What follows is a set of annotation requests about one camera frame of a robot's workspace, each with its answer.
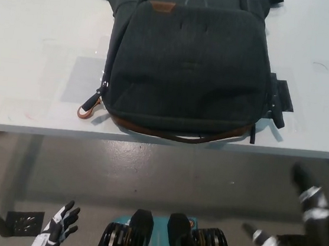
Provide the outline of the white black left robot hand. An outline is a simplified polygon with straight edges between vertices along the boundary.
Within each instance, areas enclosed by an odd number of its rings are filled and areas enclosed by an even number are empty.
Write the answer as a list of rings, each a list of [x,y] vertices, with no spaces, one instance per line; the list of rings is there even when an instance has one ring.
[[[41,235],[60,245],[69,235],[77,232],[78,226],[74,224],[79,219],[80,208],[74,208],[74,205],[74,201],[65,204],[41,231]]]

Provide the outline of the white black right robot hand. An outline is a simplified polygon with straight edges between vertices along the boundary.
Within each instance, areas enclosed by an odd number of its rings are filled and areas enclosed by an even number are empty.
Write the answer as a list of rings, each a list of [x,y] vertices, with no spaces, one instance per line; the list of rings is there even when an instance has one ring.
[[[329,246],[329,203],[323,187],[300,163],[293,165],[291,176],[301,206],[305,246]],[[253,224],[245,222],[242,228],[256,246],[285,246],[278,237]]]

